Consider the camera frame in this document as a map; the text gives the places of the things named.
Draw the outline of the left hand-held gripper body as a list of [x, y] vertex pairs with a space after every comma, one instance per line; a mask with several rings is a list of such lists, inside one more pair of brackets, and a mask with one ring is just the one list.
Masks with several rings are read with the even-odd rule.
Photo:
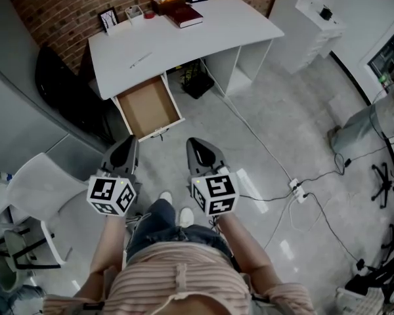
[[100, 167], [96, 175], [90, 176], [87, 202], [101, 215], [126, 216], [138, 195], [134, 172], [119, 175]]

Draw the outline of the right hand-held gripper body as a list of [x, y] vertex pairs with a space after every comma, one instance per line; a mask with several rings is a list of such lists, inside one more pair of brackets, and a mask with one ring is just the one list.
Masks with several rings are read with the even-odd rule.
[[190, 168], [190, 195], [205, 216], [231, 213], [240, 196], [238, 177], [226, 165]]

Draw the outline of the white drawer with brown bottom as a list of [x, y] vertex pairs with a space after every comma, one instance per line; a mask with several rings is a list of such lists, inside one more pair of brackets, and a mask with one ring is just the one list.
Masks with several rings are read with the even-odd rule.
[[155, 138], [183, 122], [166, 74], [135, 85], [112, 98], [130, 134], [139, 142]]

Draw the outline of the silver pen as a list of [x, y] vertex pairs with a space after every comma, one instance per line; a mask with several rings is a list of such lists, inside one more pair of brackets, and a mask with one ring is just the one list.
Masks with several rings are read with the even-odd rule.
[[142, 62], [143, 60], [145, 60], [146, 58], [148, 58], [150, 55], [152, 55], [152, 52], [149, 52], [147, 54], [145, 54], [143, 57], [139, 58], [138, 60], [136, 60], [134, 63], [132, 63], [132, 65], [130, 65], [130, 69], [134, 68], [135, 66], [137, 66], [140, 62]]

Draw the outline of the person's right forearm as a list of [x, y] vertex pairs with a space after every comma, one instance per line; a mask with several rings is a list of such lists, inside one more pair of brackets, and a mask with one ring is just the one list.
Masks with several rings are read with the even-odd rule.
[[282, 284], [268, 254], [234, 213], [218, 217], [217, 225], [241, 271], [250, 276], [258, 294], [266, 294], [271, 288]]

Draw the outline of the person's left forearm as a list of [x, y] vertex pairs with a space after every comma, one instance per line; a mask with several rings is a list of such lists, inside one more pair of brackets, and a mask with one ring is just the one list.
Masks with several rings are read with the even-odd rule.
[[93, 255], [89, 277], [74, 297], [100, 301], [108, 269], [120, 272], [123, 264], [125, 217], [107, 216]]

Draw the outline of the white desk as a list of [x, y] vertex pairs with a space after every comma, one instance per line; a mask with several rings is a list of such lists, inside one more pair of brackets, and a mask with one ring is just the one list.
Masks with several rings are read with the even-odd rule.
[[[108, 100], [185, 62], [284, 35], [243, 0], [207, 0], [193, 7], [204, 19], [187, 28], [178, 28], [166, 16], [156, 16], [114, 35], [100, 32], [90, 37], [101, 99]], [[150, 52], [152, 55], [129, 68]]]

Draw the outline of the person's right white shoe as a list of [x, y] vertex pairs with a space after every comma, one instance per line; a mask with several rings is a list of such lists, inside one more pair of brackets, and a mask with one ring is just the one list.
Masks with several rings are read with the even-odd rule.
[[180, 211], [179, 215], [179, 226], [182, 228], [188, 228], [194, 224], [194, 213], [191, 208], [184, 207]]

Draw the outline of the white plastic chair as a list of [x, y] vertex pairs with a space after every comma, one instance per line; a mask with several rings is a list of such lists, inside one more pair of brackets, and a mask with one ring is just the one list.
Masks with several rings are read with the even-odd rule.
[[6, 189], [7, 202], [40, 222], [45, 241], [56, 264], [65, 265], [72, 248], [55, 236], [59, 212], [87, 184], [61, 169], [47, 154], [40, 153], [25, 163]]

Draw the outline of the white power strip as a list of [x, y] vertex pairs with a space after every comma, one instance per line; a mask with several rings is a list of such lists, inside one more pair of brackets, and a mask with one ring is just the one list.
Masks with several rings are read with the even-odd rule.
[[302, 204], [307, 199], [307, 194], [302, 188], [301, 183], [296, 178], [290, 181], [289, 187], [292, 195], [299, 204]]

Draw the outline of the person's striped shirt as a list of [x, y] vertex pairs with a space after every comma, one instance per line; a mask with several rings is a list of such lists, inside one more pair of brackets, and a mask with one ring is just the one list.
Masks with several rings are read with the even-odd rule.
[[139, 251], [117, 275], [105, 279], [98, 302], [49, 295], [44, 315], [156, 315], [171, 301], [208, 297], [227, 315], [315, 315], [311, 298], [298, 283], [282, 283], [260, 295], [226, 256], [208, 245], [156, 243]]

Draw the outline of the dark red book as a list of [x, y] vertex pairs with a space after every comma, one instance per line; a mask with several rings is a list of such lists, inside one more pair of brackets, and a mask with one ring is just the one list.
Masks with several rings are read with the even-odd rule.
[[166, 11], [165, 15], [180, 29], [203, 22], [204, 17], [190, 5], [178, 5]]

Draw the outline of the white pen holder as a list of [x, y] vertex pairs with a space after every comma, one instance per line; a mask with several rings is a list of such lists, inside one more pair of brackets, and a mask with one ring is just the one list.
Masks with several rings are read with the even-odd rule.
[[144, 13], [138, 5], [126, 8], [125, 13], [132, 26], [138, 26], [144, 22]]

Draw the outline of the white shelf unit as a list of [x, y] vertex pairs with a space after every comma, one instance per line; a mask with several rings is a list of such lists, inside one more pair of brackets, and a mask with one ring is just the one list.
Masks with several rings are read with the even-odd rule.
[[[332, 11], [337, 0], [275, 0], [269, 20], [284, 32], [273, 41], [270, 59], [294, 74], [307, 67], [318, 55], [328, 56], [345, 32], [346, 25]], [[329, 21], [319, 13], [326, 6]]]

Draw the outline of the tree picture frame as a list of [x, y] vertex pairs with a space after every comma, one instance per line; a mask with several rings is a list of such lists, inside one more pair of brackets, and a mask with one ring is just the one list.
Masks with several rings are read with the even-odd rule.
[[110, 7], [98, 14], [98, 19], [106, 33], [119, 24], [118, 16], [114, 7]]

